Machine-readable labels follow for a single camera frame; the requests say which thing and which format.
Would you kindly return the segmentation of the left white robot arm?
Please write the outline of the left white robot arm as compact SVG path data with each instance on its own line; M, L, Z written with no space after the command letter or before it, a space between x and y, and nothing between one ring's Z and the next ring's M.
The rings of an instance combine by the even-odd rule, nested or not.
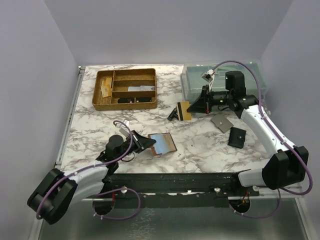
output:
M105 149L90 164L74 171L51 169L27 200L38 220L52 225L67 212L69 206L87 197L107 197L111 185L105 181L119 167L124 157L139 154L152 147L156 140L131 131L126 138L112 135Z

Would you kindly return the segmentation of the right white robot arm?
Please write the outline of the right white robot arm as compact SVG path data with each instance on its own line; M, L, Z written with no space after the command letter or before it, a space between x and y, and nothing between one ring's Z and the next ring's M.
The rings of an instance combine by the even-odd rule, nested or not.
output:
M247 94L245 76L241 71L226 72L225 88L225 92L212 92L208 85L204 85L187 112L209 114L214 106L228 106L250 127L270 157L262 169L237 173L230 183L230 191L241 196L252 186L276 190L302 182L306 175L308 150L288 140L259 105L259 100Z

